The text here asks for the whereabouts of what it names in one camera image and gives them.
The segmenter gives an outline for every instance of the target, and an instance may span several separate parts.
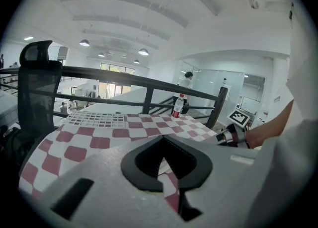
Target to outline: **pendant light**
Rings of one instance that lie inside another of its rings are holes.
[[[81,40],[79,44],[81,44],[82,46],[86,46],[87,47],[87,46],[89,46],[89,41],[84,39],[84,40]]]
[[[146,49],[141,49],[139,51],[139,54],[143,55],[143,56],[148,56],[149,55],[149,52],[146,50]]]

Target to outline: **chair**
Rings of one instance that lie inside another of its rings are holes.
[[[54,131],[54,100],[63,65],[49,61],[47,50],[51,43],[31,43],[20,55],[18,118],[21,130],[34,137]]]
[[[54,131],[54,101],[62,75],[62,63],[49,61],[52,41],[28,44],[20,55],[18,73],[18,118],[5,140],[5,162],[13,183],[18,182],[29,157],[49,133]]]

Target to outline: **person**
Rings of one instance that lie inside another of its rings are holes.
[[[62,114],[68,115],[68,108],[65,106],[65,103],[62,102],[62,107],[60,108]]]
[[[193,77],[193,73],[192,72],[187,72],[184,75],[185,79],[180,82],[179,86],[181,87],[186,87],[186,88],[192,88],[192,77]],[[175,105],[176,101],[178,100],[178,98],[180,97],[180,93],[175,93],[174,97],[173,97],[173,105]],[[184,95],[183,98],[183,103],[184,105],[189,105],[189,101],[188,101],[188,97],[187,95]],[[186,114],[188,112],[189,109],[183,107],[181,114]]]
[[[69,109],[71,111],[73,110],[76,110],[77,109],[77,105],[76,105],[76,102],[74,100],[70,100],[70,106],[69,106]]]
[[[280,136],[303,120],[318,119],[318,94],[313,91],[318,81],[315,72],[318,68],[317,30],[302,2],[292,2],[289,16],[292,31],[288,82],[280,89],[280,96],[288,104],[276,118],[246,132],[246,141],[252,149],[261,147],[268,138]]]
[[[1,57],[0,57],[0,69],[3,69],[4,68],[4,59],[3,59],[3,54],[1,54]]]

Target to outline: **bottle label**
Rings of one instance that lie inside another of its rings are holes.
[[[177,112],[177,111],[173,111],[172,113],[172,116],[175,117],[175,118],[178,118],[180,116],[180,112]]]
[[[174,107],[174,109],[173,109],[173,110],[174,110],[174,111],[177,111],[177,112],[181,112],[181,109],[182,109],[182,108]]]

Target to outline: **checkered tablecloth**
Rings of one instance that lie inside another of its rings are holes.
[[[35,198],[59,176],[101,150],[140,139],[171,135],[202,141],[216,133],[190,116],[173,118],[163,115],[125,115],[125,129],[85,128],[62,125],[50,133],[35,149],[25,165],[19,188]],[[171,170],[158,177],[164,185],[164,196],[177,210],[177,179]]]

